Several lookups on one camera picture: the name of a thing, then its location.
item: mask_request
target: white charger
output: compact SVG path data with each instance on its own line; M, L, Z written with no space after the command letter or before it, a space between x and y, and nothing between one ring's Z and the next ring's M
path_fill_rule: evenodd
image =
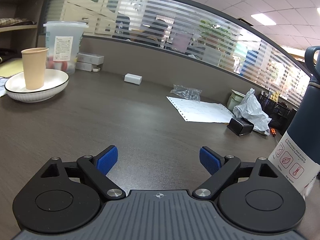
M141 81L142 81L142 76L137 76L129 73L124 76L124 82L140 85Z

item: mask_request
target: ceiling light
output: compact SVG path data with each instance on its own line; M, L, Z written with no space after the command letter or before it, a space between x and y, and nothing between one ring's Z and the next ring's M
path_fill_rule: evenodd
M268 16L264 15L263 13L252 14L251 17L256 19L258 22L262 23L263 25L277 25L273 20L271 20Z

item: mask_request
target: white tiled ceiling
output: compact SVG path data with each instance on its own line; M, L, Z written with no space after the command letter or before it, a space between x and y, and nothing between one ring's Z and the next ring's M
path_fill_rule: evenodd
M279 45L305 49L320 45L320 0L194 0L235 18L243 18L253 28ZM277 25L264 26L250 17L264 13Z

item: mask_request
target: plaid cloth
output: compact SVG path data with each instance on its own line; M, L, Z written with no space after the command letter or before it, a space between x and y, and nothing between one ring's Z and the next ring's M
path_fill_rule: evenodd
M0 27L17 26L17 25L34 25L33 21L21 18L0 18Z

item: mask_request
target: cubicle partition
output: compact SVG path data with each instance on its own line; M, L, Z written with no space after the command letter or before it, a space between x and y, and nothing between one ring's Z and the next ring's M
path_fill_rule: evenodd
M87 22L81 50L104 55L102 70L193 86L222 103L253 87L298 106L311 76L246 23L191 0L46 0L42 23L52 20Z

